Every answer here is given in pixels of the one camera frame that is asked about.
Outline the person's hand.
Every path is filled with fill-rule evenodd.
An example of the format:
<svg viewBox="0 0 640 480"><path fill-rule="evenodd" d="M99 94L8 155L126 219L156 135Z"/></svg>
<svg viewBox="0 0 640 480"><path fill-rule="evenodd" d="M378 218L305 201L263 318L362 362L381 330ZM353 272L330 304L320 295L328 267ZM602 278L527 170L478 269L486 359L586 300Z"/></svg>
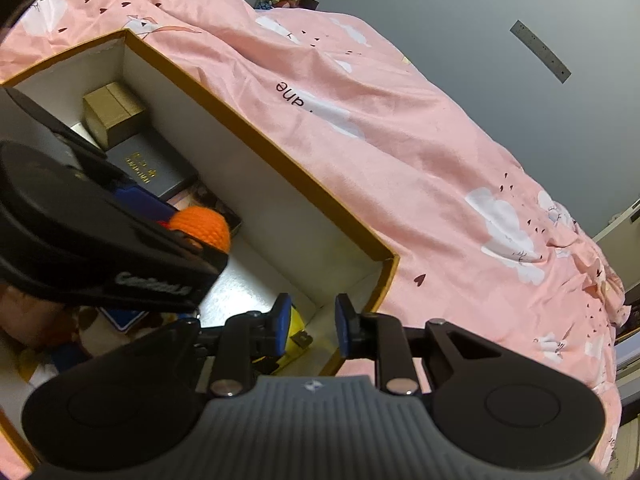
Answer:
<svg viewBox="0 0 640 480"><path fill-rule="evenodd" d="M1 329L30 348L56 346L73 339L75 321L62 304L1 285Z"/></svg>

